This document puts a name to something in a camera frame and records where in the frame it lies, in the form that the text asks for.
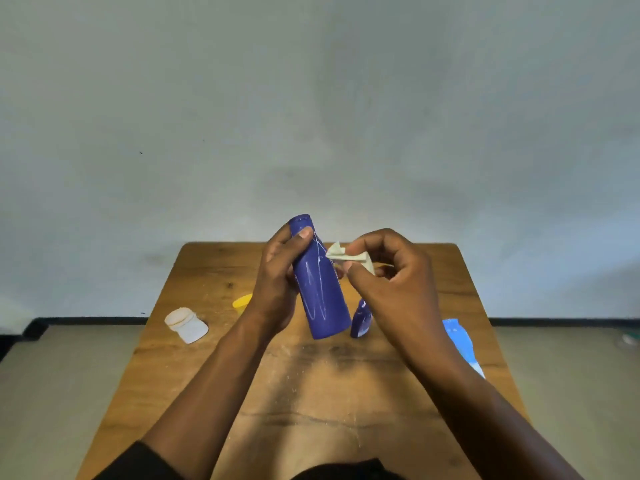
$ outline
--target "right hand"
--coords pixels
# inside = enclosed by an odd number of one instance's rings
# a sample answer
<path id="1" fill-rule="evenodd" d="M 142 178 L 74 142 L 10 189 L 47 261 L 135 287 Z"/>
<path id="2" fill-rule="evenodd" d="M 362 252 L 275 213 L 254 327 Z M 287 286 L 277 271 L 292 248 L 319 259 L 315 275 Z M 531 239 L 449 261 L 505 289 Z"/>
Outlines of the right hand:
<path id="1" fill-rule="evenodd" d="M 434 348 L 455 350 L 440 318 L 429 257 L 391 229 L 364 234 L 346 248 L 348 255 L 364 251 L 373 262 L 392 267 L 379 267 L 374 276 L 360 263 L 347 261 L 344 270 L 398 352 L 410 360 Z"/>

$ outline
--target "yellow plastic object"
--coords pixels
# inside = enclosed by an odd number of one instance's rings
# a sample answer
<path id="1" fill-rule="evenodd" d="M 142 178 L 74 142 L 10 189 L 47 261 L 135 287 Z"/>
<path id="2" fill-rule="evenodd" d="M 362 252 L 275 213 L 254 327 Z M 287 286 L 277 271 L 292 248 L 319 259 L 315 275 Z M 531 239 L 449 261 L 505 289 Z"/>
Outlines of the yellow plastic object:
<path id="1" fill-rule="evenodd" d="M 234 307 L 235 311 L 238 312 L 238 315 L 242 315 L 244 309 L 251 301 L 252 296 L 253 294 L 246 294 L 233 302 L 232 306 Z"/>

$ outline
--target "gray floor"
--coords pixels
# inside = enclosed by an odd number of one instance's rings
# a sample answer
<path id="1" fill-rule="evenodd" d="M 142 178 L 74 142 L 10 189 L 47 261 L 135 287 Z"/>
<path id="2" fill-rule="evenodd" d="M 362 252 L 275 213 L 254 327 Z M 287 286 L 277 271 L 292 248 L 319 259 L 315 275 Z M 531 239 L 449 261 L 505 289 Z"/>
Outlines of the gray floor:
<path id="1" fill-rule="evenodd" d="M 0 363 L 0 478 L 75 476 L 141 326 L 57 326 Z M 640 477 L 640 349 L 608 329 L 499 328 L 540 432 L 587 480 Z"/>

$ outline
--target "forearm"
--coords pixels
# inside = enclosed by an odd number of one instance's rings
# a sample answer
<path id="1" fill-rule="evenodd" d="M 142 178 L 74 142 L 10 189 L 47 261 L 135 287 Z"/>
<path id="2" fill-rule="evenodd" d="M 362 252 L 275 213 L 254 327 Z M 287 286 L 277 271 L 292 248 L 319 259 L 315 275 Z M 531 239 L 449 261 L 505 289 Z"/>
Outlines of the forearm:
<path id="1" fill-rule="evenodd" d="M 244 314 L 143 437 L 186 480 L 210 478 L 270 338 Z"/>
<path id="2" fill-rule="evenodd" d="M 581 478 L 457 352 L 439 352 L 412 352 L 409 366 L 484 480 Z"/>

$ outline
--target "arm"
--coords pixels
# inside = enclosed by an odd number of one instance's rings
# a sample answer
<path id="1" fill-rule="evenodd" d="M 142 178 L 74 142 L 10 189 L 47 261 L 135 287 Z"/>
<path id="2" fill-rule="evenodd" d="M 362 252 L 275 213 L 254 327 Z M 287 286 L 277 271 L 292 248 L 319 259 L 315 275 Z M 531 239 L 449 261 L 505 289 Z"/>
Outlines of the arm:
<path id="1" fill-rule="evenodd" d="M 392 268 L 377 277 L 359 263 L 344 268 L 385 336 L 416 375 L 462 450 L 484 480 L 581 479 L 513 407 L 462 359 L 442 325 L 429 258 L 383 229 L 352 242 Z"/>
<path id="2" fill-rule="evenodd" d="M 211 477 L 220 450 L 269 341 L 291 321 L 293 260 L 313 237 L 284 225 L 267 243 L 253 297 L 242 317 L 142 441 L 185 480 Z"/>

